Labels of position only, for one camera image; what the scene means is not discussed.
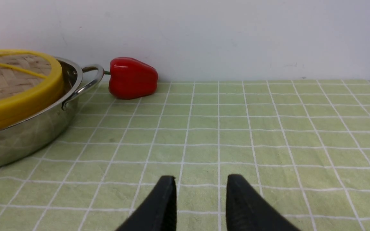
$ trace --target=yellow string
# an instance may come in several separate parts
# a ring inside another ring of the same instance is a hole
[[[46,76],[44,76],[42,74],[35,73],[35,72],[29,71],[29,70],[26,70],[26,69],[23,69],[23,68],[20,68],[20,67],[15,67],[15,66],[9,65],[9,64],[0,63],[0,67],[11,68],[13,70],[17,70],[19,72],[24,72],[24,73],[27,73],[27,74],[30,74],[30,75],[33,75],[33,76],[36,76],[36,77],[40,77],[42,79],[46,79],[47,78]]]

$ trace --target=red bell pepper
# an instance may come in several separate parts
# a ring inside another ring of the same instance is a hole
[[[118,57],[110,62],[109,92],[120,99],[153,94],[157,89],[157,71],[139,60]]]

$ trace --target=yellow rim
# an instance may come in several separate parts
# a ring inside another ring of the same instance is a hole
[[[6,52],[11,52],[11,54],[32,54],[42,57],[50,63],[51,72],[49,76],[47,76],[46,79],[37,86],[20,94],[0,99],[0,113],[1,111],[4,111],[4,109],[10,108],[10,106],[12,106],[13,104],[20,104],[21,102],[34,98],[36,95],[38,95],[38,92],[46,91],[58,81],[58,78],[62,76],[62,68],[60,63],[58,62],[58,60],[50,55],[28,50],[0,50],[0,53],[6,54]]]

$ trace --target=white grid line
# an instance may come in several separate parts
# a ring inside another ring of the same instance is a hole
[[[107,160],[59,160],[59,159],[46,159],[46,158],[33,158],[32,159],[41,159],[44,161],[51,161],[51,162],[77,162],[77,163],[109,163],[110,161]],[[123,164],[145,164],[146,161],[111,161],[112,164],[123,163]],[[149,164],[182,164],[182,162],[160,162],[160,161],[148,161]],[[216,165],[217,162],[184,162],[184,164],[189,165]],[[336,168],[336,169],[370,169],[370,167],[350,167],[350,166],[323,166],[323,165],[311,165],[311,164],[255,164],[255,163],[247,163],[247,162],[220,162],[220,164],[235,164],[235,165],[252,165],[252,166],[259,166],[259,167],[275,167],[275,168],[288,168],[288,167],[313,167],[313,168]],[[11,176],[4,176],[0,177],[0,179],[6,179],[7,177]]]
[[[305,106],[303,106],[303,107],[304,107],[304,110],[305,110],[306,115],[309,117],[308,110],[306,109],[306,107],[305,107]],[[311,119],[311,118],[309,118],[309,122],[311,123],[312,128],[314,129],[314,131],[316,132],[316,135],[318,136],[319,142],[320,142],[320,143],[322,144],[322,146],[323,146],[323,150],[325,151],[326,157],[328,158],[328,161],[329,161],[330,165],[331,165],[331,166],[332,166],[332,168],[333,168],[333,171],[334,171],[334,173],[335,173],[336,178],[338,179],[339,183],[341,184],[342,188],[343,188],[343,189],[344,189],[344,191],[345,191],[346,198],[348,199],[348,202],[349,202],[349,204],[351,205],[352,211],[354,212],[354,215],[355,215],[355,217],[357,218],[358,223],[359,223],[359,225],[360,225],[361,229],[362,229],[363,231],[365,231],[365,227],[364,227],[364,225],[362,224],[361,220],[359,219],[358,212],[357,212],[357,210],[355,209],[354,204],[352,203],[351,196],[349,195],[348,190],[347,190],[347,189],[346,189],[346,187],[345,187],[345,184],[342,182],[341,178],[339,177],[339,174],[338,174],[338,172],[337,172],[337,171],[336,171],[336,169],[335,169],[335,165],[333,164],[333,161],[332,161],[332,159],[330,158],[329,152],[328,152],[328,150],[325,148],[325,144],[323,143],[323,140],[322,140],[321,136],[319,135],[319,132],[317,131],[317,129],[316,129],[316,127],[315,127],[315,125],[314,125],[314,123],[313,123],[313,121],[312,121],[312,119]]]
[[[52,180],[22,180],[15,177],[4,177],[3,179],[12,179],[17,180],[20,182],[25,183],[43,183],[43,184],[60,184],[61,181],[52,181]],[[156,183],[125,183],[125,182],[114,182],[114,181],[106,181],[106,182],[94,182],[94,181],[87,181],[87,182],[78,182],[78,181],[69,181],[65,182],[64,184],[98,184],[98,185],[104,185],[104,184],[115,184],[115,185],[129,185],[129,186],[155,186]],[[226,185],[218,185],[218,184],[181,184],[182,187],[220,187],[220,188],[226,188]],[[259,187],[259,184],[251,184],[252,187]],[[268,185],[262,185],[263,188],[267,189],[275,189],[275,190],[302,190],[301,188],[297,187],[276,187],[276,186],[268,186]],[[330,192],[330,191],[342,191],[342,190],[348,190],[348,191],[355,191],[355,192],[364,192],[364,193],[370,193],[370,190],[360,190],[360,189],[354,189],[354,188],[323,188],[323,189],[314,189],[314,188],[303,188],[305,191],[314,191],[314,192]]]
[[[195,82],[194,82],[194,86],[192,87],[192,93],[194,93],[194,92],[195,92]],[[179,170],[178,185],[177,185],[177,189],[176,189],[176,193],[177,193],[177,197],[178,198],[179,198],[179,190],[181,188],[182,171],[183,171],[184,162],[185,162],[186,146],[187,146],[187,143],[188,143],[189,122],[191,120],[192,103],[193,103],[193,101],[194,101],[194,95],[192,94],[192,97],[191,97],[191,107],[189,107],[189,115],[188,115],[187,128],[186,128],[186,133],[185,133],[185,144],[184,144],[184,148],[183,148],[183,151],[182,151],[181,169]]]
[[[330,101],[330,99],[326,96],[326,99],[329,101],[329,103],[331,104],[332,102]],[[361,148],[361,146],[359,145],[357,139],[355,139],[355,136],[353,135],[353,133],[349,130],[348,126],[345,124],[343,118],[341,117],[341,115],[338,113],[338,111],[336,110],[336,108],[334,106],[332,106],[333,110],[335,110],[336,114],[338,115],[339,119],[341,120],[342,124],[345,126],[346,130],[349,131],[349,134],[351,135],[353,141],[355,142],[355,144],[357,145],[357,147],[359,148],[359,150],[361,151],[361,153],[364,155],[364,158],[366,159],[366,161],[368,162],[369,166],[370,166],[370,159],[367,157],[367,155],[365,154],[364,150]]]
[[[343,82],[344,83],[344,85],[345,85],[345,87],[348,89],[348,91],[351,91],[351,89],[349,89],[349,87],[345,84],[345,82]],[[353,96],[353,98],[358,102],[358,104],[362,107],[362,109],[369,115],[369,117],[370,117],[370,112],[368,111],[368,110],[366,110],[366,108],[365,108],[365,106],[367,106],[367,105],[364,105],[364,104],[362,104],[360,101],[359,101],[359,99],[354,95],[354,94],[352,94],[352,96]]]
[[[221,231],[222,227],[221,227],[221,187],[220,187],[220,184],[221,184],[221,151],[220,151],[220,118],[219,118],[219,115],[220,115],[220,84],[219,82],[217,83],[218,84],[218,118],[217,118],[217,129],[218,129],[218,132],[217,132],[217,142],[218,142],[218,146],[217,146],[217,174],[218,174],[218,231]]]
[[[86,144],[83,142],[66,142],[66,141],[56,141],[58,143],[70,143],[70,144]],[[117,143],[93,143],[90,142],[88,144],[98,144],[98,145],[107,145],[107,144],[119,144]],[[122,143],[122,145],[150,145],[151,143]],[[183,144],[166,144],[166,143],[155,143],[155,145],[158,146],[183,146]],[[217,145],[215,143],[199,143],[199,144],[187,144],[187,146],[212,146],[212,145]],[[221,144],[221,146],[228,146],[228,147],[251,147],[250,145],[235,145],[235,144]],[[255,145],[255,147],[269,147],[269,148],[287,148],[288,146],[281,145],[281,146],[269,146],[269,145]],[[311,146],[290,146],[291,148],[312,148],[312,149],[319,149],[323,148],[323,146],[317,146],[317,147],[311,147]],[[370,150],[370,148],[352,148],[352,147],[331,147],[331,146],[326,146],[327,148],[331,149],[347,149],[347,150]]]
[[[16,142],[18,142],[19,141],[19,139],[16,139],[15,140],[15,142],[13,143],[13,145],[12,146],[15,146],[15,144],[16,144]],[[46,149],[46,151],[45,151],[45,153],[42,155],[42,158],[44,158],[45,157],[45,155],[48,153],[48,151],[50,150],[50,148],[52,147],[52,143],[50,143],[49,145],[48,145],[48,147],[47,147],[47,149]],[[31,176],[32,176],[32,174],[34,174],[34,172],[35,172],[35,170],[37,169],[37,167],[39,166],[39,164],[42,162],[42,159],[40,160],[40,161],[38,161],[38,163],[35,165],[35,167],[32,169],[32,171],[30,172],[30,174],[29,174],[29,176],[28,176],[28,178],[27,178],[27,180],[29,180],[30,178],[31,178]],[[13,200],[16,198],[16,196],[18,195],[18,193],[21,191],[21,189],[24,187],[24,185],[25,185],[25,183],[26,183],[27,181],[24,181],[22,184],[21,184],[21,186],[18,188],[18,190],[15,192],[15,194],[14,194],[14,196],[9,200],[9,202],[8,202],[8,204],[7,204],[7,206],[8,205],[10,205],[12,202],[13,202]],[[0,212],[0,217],[1,217],[1,215],[4,213],[4,211],[6,210],[6,207],[4,207],[2,210],[1,210],[1,212]]]
[[[129,121],[128,121],[127,128],[125,129],[124,133],[122,134],[121,141],[125,138],[125,135],[126,135],[126,133],[127,133],[127,130],[128,130],[129,124],[131,123],[132,118],[134,117],[135,112],[137,111],[138,106],[139,106],[139,104],[141,103],[141,100],[142,100],[142,98],[140,98],[140,99],[139,99],[139,101],[138,101],[138,103],[137,103],[137,106],[135,107],[135,110],[134,110],[134,112],[133,112],[133,114],[132,114],[131,118],[130,118],[130,119],[129,119]],[[84,223],[85,223],[85,221],[86,221],[86,218],[87,218],[87,216],[88,216],[89,211],[91,211],[91,210],[92,210],[92,206],[94,205],[95,199],[96,199],[96,198],[97,198],[97,196],[98,196],[98,192],[100,191],[100,188],[101,188],[102,183],[105,181],[105,178],[106,178],[106,176],[107,176],[107,173],[108,173],[108,171],[109,171],[109,169],[110,169],[110,167],[111,167],[111,165],[112,165],[112,161],[113,161],[113,159],[115,158],[115,156],[116,156],[116,154],[117,154],[117,152],[118,152],[118,150],[119,150],[119,147],[120,147],[120,144],[116,147],[115,152],[114,152],[114,154],[112,155],[111,160],[108,162],[107,168],[106,168],[106,170],[104,171],[103,176],[101,177],[101,182],[100,182],[100,184],[98,184],[98,187],[97,187],[97,189],[95,190],[94,196],[92,197],[92,200],[91,200],[91,202],[90,202],[90,204],[89,204],[88,210],[85,212],[84,217],[82,218],[82,221],[81,221],[81,223],[79,224],[78,231],[80,231],[80,230],[82,229],[82,227],[83,227],[83,225],[84,225]]]
[[[108,105],[109,102],[98,102],[98,103],[88,103],[88,104],[104,104],[104,105]],[[114,103],[114,105],[136,105],[137,103]],[[162,103],[142,103],[141,105],[163,105]],[[167,103],[166,105],[191,105],[191,103],[189,104],[179,104],[179,103]],[[218,105],[218,104],[194,104],[194,105]],[[221,106],[228,106],[228,105],[246,105],[246,104],[221,104]],[[254,104],[254,103],[247,103],[247,105],[273,105],[271,103],[257,103],[257,104]],[[288,105],[288,106],[295,106],[295,105],[305,105],[305,106],[330,106],[330,104],[275,104],[275,105]],[[354,107],[357,107],[358,104],[334,104],[334,106],[354,106]]]
[[[166,101],[168,100],[168,95],[169,95],[169,91],[171,90],[171,86],[172,84],[169,85],[169,88],[168,88],[168,93],[166,94],[166,98],[165,98],[165,103]],[[157,128],[160,126],[161,124],[161,118],[162,118],[162,115],[163,115],[163,110],[165,109],[165,105],[163,105],[162,107],[162,111],[161,111],[161,114],[160,114],[160,117],[158,119],[158,125],[157,125]],[[151,156],[151,150],[152,150],[152,147],[154,145],[154,142],[155,142],[155,139],[156,139],[156,136],[157,136],[157,130],[155,130],[155,133],[154,133],[154,137],[152,139],[152,143],[150,145],[150,148],[149,148],[149,152],[148,152],[148,156],[146,158],[146,161],[145,161],[145,164],[144,164],[144,169],[142,170],[142,173],[141,173],[141,178],[139,179],[139,184],[138,184],[138,187],[137,187],[137,190],[135,192],[135,196],[134,196],[134,199],[132,200],[132,204],[131,204],[131,210],[129,211],[129,215],[131,215],[133,212],[134,212],[134,206],[135,206],[135,201],[137,200],[137,197],[138,197],[138,194],[139,194],[139,189],[141,187],[141,183],[142,183],[142,179],[144,178],[144,174],[145,174],[145,170],[146,170],[146,167],[148,165],[148,162],[149,162],[149,158]]]
[[[279,115],[279,113],[278,113],[278,109],[276,108],[276,105],[274,105],[274,107],[275,107],[276,115]],[[283,127],[282,127],[282,122],[281,122],[281,119],[280,119],[279,117],[278,117],[278,121],[279,121],[279,125],[280,125],[281,129],[283,129]],[[294,160],[294,157],[293,157],[293,155],[292,155],[291,148],[289,147],[288,140],[287,140],[287,138],[286,138],[285,132],[284,132],[284,131],[282,131],[282,134],[283,134],[283,137],[284,137],[284,140],[285,140],[285,144],[286,144],[286,146],[288,146],[288,152],[289,152],[289,156],[290,156],[290,158],[291,158],[292,164],[294,164],[294,165],[295,165],[295,160]],[[309,201],[308,201],[308,199],[307,199],[306,193],[305,193],[304,188],[303,188],[303,186],[302,186],[301,177],[299,176],[298,169],[297,169],[296,167],[294,167],[294,170],[295,170],[296,177],[297,177],[297,179],[298,179],[299,187],[301,188],[301,191],[302,191],[302,195],[304,196],[304,200],[305,200],[305,203],[306,203],[306,206],[307,206],[307,209],[308,209],[309,215],[310,215],[310,217],[311,217],[311,222],[312,222],[313,229],[314,229],[314,231],[317,231],[317,229],[316,229],[316,224],[315,224],[315,219],[314,219],[314,217],[313,217],[313,215],[312,215],[312,211],[311,211],[311,207],[310,207],[310,205],[309,205]]]
[[[96,127],[75,127],[75,126],[70,126],[72,128],[96,128]],[[203,127],[198,127],[198,128],[140,128],[140,127],[127,127],[127,128],[122,128],[122,127],[98,127],[101,129],[109,129],[109,130],[178,130],[178,131],[186,131],[186,130],[218,130],[216,128],[203,128]],[[264,132],[281,132],[282,129],[244,129],[244,128],[221,128],[219,129],[221,131],[264,131]],[[284,129],[284,131],[288,132],[304,132],[304,133],[313,133],[315,130],[293,130],[293,129]],[[317,132],[320,133],[349,133],[348,131],[329,131],[329,130],[317,130]],[[370,131],[351,131],[352,133],[370,133]]]
[[[103,116],[103,114],[79,114],[79,115],[82,115],[82,116]],[[132,114],[114,114],[114,115],[107,115],[107,116],[114,116],[114,117],[127,117],[127,116],[131,116]],[[147,115],[147,114],[136,114],[135,116],[151,116],[151,117],[157,117],[159,115]],[[188,115],[163,115],[163,116],[178,116],[178,117],[185,117],[185,116],[188,116]],[[192,115],[192,117],[218,117],[217,115]],[[219,117],[246,117],[245,115],[219,115]],[[252,117],[277,117],[276,115],[251,115],[249,116],[250,118]],[[307,116],[299,116],[299,115],[279,115],[279,117],[293,117],[293,118],[308,118]],[[337,116],[310,116],[311,118],[338,118]],[[342,116],[342,118],[370,118],[370,116]]]
[[[217,95],[218,93],[196,93],[196,95]],[[296,93],[246,93],[246,95],[296,95]],[[300,95],[323,95],[322,93],[299,93]],[[154,95],[166,95],[166,93],[154,93]],[[170,95],[192,95],[192,93],[170,93]],[[219,95],[242,95],[242,93],[219,93]],[[351,95],[350,93],[327,93],[327,95]],[[357,93],[355,95],[370,95],[370,93]]]
[[[107,111],[105,112],[105,114],[102,116],[102,119],[100,120],[100,123],[104,120],[104,118],[106,117],[106,115],[108,114],[108,111],[109,109],[111,108],[112,104],[109,104],[108,108],[107,108]],[[82,156],[82,154],[84,153],[86,147],[88,146],[88,143],[91,141],[92,137],[94,137],[94,134],[95,132],[97,131],[98,128],[95,128],[94,131],[92,132],[92,134],[90,135],[89,139],[88,139],[88,142],[85,144],[85,146],[82,148],[81,150],[81,153],[78,155],[78,157],[76,158],[76,160],[79,160],[79,158]],[[53,201],[55,200],[56,196],[58,195],[59,191],[61,190],[62,186],[64,185],[64,182],[66,181],[66,179],[68,178],[68,176],[71,174],[74,166],[76,165],[76,161],[72,164],[71,168],[68,170],[68,172],[66,173],[66,176],[64,177],[62,183],[59,185],[59,187],[57,188],[57,190],[55,191],[54,195],[52,196],[51,200],[49,201],[48,203],[48,207],[53,203]],[[37,223],[35,224],[34,228],[32,229],[32,231],[36,231],[37,228],[38,228],[38,225],[40,224],[40,222],[42,221],[42,219],[44,218],[45,214],[47,213],[47,209],[44,210],[44,212],[41,214],[40,218],[38,219]]]
[[[247,101],[246,101],[244,82],[242,82],[242,90],[243,90],[243,93],[244,93],[243,97],[244,97],[244,100],[245,100],[245,111],[246,111],[246,115],[247,115],[247,119],[248,119],[248,129],[250,131],[249,136],[251,138],[252,155],[253,155],[253,158],[254,158],[255,171],[257,173],[258,184],[260,186],[260,195],[263,196],[263,191],[262,191],[262,186],[261,186],[261,177],[260,177],[260,171],[259,171],[259,168],[258,168],[257,156],[256,156],[256,152],[255,152],[255,147],[254,147],[254,139],[252,137],[251,120],[249,119],[249,110],[248,110],[248,104],[247,104]]]
[[[47,206],[17,206],[17,205],[10,205],[9,208],[30,208],[30,209],[48,209],[48,210],[76,210],[76,211],[87,211],[86,208],[73,208],[73,207],[47,207]],[[103,211],[103,212],[127,212],[130,209],[123,208],[123,209],[92,209],[92,211]],[[199,211],[189,211],[189,210],[178,210],[178,213],[190,213],[190,214],[199,214],[199,215],[225,215],[225,212],[216,212],[216,211],[206,211],[206,212],[199,212]],[[282,216],[286,218],[309,218],[310,215],[307,214],[283,214]],[[329,219],[347,219],[347,220],[356,220],[353,217],[340,217],[340,216],[325,216],[325,215],[313,215],[315,218],[329,218]],[[369,221],[370,218],[360,218],[362,221]]]
[[[52,146],[49,146],[46,150],[45,150],[45,153],[42,155],[42,157],[45,157],[45,155],[48,153],[48,151],[50,150]],[[28,175],[27,179],[25,181],[22,182],[21,186],[18,188],[18,190],[16,190],[14,196],[12,196],[12,198],[9,200],[9,202],[7,203],[6,206],[4,206],[4,208],[1,210],[0,212],[0,217],[2,216],[2,214],[5,212],[6,208],[14,201],[14,199],[16,198],[16,196],[19,194],[19,192],[22,190],[22,188],[25,186],[25,183],[29,182],[30,181],[30,178],[31,176],[34,174],[35,170],[37,169],[37,167],[41,164],[42,162],[42,159],[38,161],[38,163],[35,165],[35,167],[32,169],[32,171],[30,172],[30,174]]]

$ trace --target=stainless steel pot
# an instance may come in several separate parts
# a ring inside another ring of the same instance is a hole
[[[0,166],[34,153],[60,135],[76,114],[78,96],[97,85],[104,76],[100,65],[81,69],[74,62],[56,59],[62,66],[65,95],[38,114],[0,130]],[[93,70],[97,70],[94,80],[79,88],[83,73]]]

